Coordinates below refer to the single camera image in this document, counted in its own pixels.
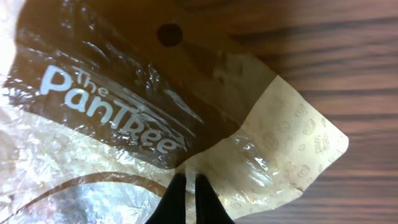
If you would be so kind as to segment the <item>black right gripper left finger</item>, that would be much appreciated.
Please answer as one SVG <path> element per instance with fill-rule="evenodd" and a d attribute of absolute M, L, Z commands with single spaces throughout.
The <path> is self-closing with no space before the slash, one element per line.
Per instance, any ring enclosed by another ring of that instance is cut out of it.
<path fill-rule="evenodd" d="M 186 224 L 184 174 L 175 174 L 146 224 Z"/>

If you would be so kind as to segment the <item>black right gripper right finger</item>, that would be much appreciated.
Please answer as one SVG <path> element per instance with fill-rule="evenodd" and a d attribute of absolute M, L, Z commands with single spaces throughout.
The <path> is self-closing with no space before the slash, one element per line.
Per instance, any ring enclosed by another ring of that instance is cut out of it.
<path fill-rule="evenodd" d="M 195 204 L 197 224 L 234 224 L 203 174 L 195 179 Z"/>

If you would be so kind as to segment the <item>beige brown snack bag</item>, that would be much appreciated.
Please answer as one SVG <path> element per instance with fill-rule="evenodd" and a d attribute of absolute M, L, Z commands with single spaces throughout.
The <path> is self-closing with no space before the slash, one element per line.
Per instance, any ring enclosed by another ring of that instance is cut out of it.
<path fill-rule="evenodd" d="M 145 223 L 184 174 L 232 220 L 303 195 L 348 137 L 174 1 L 1 2 L 1 222 Z"/>

